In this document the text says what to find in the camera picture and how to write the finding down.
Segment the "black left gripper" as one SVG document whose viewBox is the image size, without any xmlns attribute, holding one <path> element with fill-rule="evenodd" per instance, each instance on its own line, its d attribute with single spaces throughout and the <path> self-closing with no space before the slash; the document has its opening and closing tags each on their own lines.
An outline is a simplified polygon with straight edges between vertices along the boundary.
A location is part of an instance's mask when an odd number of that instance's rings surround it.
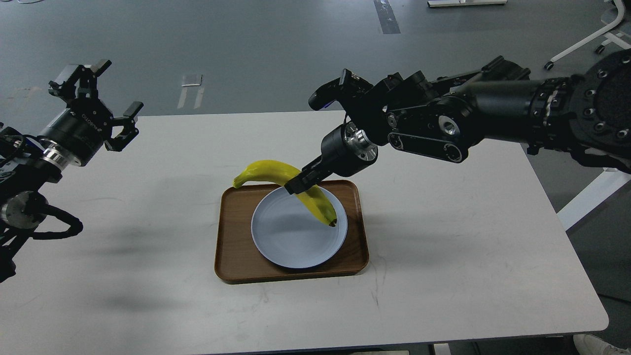
<svg viewBox="0 0 631 355">
<path fill-rule="evenodd" d="M 114 117 L 99 98 L 98 78 L 111 65 L 109 59 L 95 65 L 70 64 L 49 82 L 49 94 L 66 107 L 37 137 L 42 145 L 54 143 L 68 151 L 75 166 L 86 166 L 104 144 L 108 151 L 123 151 L 139 135 L 136 122 L 144 103 L 134 101 L 122 117 Z M 122 127 L 115 137 L 113 127 Z"/>
</svg>

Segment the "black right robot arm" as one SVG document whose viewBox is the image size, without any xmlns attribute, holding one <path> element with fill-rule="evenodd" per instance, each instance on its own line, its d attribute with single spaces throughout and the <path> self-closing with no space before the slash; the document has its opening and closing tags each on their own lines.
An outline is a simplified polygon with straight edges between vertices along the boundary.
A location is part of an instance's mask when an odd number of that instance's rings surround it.
<svg viewBox="0 0 631 355">
<path fill-rule="evenodd" d="M 377 148 L 462 163 L 484 139 L 526 143 L 527 152 L 569 153 L 582 166 L 630 172 L 630 51 L 602 58 L 582 75 L 534 80 L 498 56 L 478 71 L 429 81 L 418 71 L 372 84 L 350 70 L 319 87 L 309 106 L 338 102 L 345 121 L 320 156 L 284 186 L 297 195 L 330 175 L 374 164 Z"/>
</svg>

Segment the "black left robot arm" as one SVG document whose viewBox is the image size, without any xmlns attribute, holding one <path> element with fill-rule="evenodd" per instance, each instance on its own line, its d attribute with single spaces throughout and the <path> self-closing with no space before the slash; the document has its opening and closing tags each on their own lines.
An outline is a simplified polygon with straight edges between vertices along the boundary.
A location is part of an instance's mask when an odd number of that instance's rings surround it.
<svg viewBox="0 0 631 355">
<path fill-rule="evenodd" d="M 139 134 L 136 117 L 143 103 L 134 102 L 115 117 L 99 97 L 99 77 L 111 66 L 70 64 L 49 82 L 49 94 L 65 110 L 36 136 L 1 128 L 0 277 L 16 274 L 14 256 L 27 240 L 63 240 L 83 231 L 83 223 L 40 194 L 46 183 L 57 183 L 69 165 L 83 167 L 101 147 L 122 151 Z"/>
</svg>

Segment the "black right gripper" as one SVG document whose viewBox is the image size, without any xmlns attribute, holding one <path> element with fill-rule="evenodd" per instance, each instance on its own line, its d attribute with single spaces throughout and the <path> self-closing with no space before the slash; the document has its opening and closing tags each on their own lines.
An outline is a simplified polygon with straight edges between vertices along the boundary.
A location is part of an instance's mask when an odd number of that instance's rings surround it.
<svg viewBox="0 0 631 355">
<path fill-rule="evenodd" d="M 378 146 L 353 123 L 343 123 L 322 140 L 321 155 L 283 186 L 291 195 L 308 191 L 330 175 L 350 177 L 377 161 Z"/>
</svg>

